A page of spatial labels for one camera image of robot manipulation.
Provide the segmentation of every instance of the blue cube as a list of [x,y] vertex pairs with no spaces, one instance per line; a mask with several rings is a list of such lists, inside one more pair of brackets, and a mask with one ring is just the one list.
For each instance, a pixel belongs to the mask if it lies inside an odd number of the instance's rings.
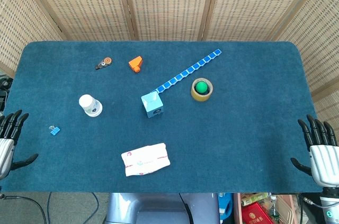
[[164,112],[164,105],[157,91],[142,96],[141,100],[146,109],[148,118]]

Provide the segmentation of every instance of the blue felt surface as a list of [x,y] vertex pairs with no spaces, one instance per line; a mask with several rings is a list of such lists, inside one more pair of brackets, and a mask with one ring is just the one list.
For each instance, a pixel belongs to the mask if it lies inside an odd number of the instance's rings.
[[[140,97],[219,48],[222,54],[160,97],[147,118]],[[94,67],[104,57],[107,68]],[[142,56],[141,72],[128,61]],[[191,84],[213,84],[206,102]],[[78,104],[103,105],[91,118]],[[300,54],[289,42],[35,42],[17,70],[5,113],[30,114],[15,160],[38,159],[1,181],[5,191],[319,191],[290,157],[309,165],[297,119],[314,115]],[[49,127],[61,131],[52,136]],[[169,167],[125,177],[121,153],[164,142]]]

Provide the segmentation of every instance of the bottle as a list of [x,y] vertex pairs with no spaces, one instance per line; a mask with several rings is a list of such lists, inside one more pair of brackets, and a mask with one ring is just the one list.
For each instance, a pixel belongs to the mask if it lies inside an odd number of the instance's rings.
[[272,207],[269,209],[269,216],[275,222],[279,223],[279,213],[276,210],[276,196],[271,195]]

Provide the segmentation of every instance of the orange object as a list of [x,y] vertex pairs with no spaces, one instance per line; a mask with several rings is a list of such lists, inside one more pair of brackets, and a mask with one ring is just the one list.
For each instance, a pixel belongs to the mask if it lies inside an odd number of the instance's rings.
[[138,73],[140,71],[140,67],[142,64],[142,57],[138,56],[136,58],[134,58],[133,60],[128,62],[129,67],[131,67],[131,69],[135,72]]

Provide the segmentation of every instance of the paper cup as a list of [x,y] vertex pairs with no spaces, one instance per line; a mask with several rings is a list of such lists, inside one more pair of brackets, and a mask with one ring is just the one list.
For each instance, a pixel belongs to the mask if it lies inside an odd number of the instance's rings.
[[102,111],[100,101],[96,100],[89,94],[80,97],[79,105],[84,109],[85,113],[90,117],[97,117]]

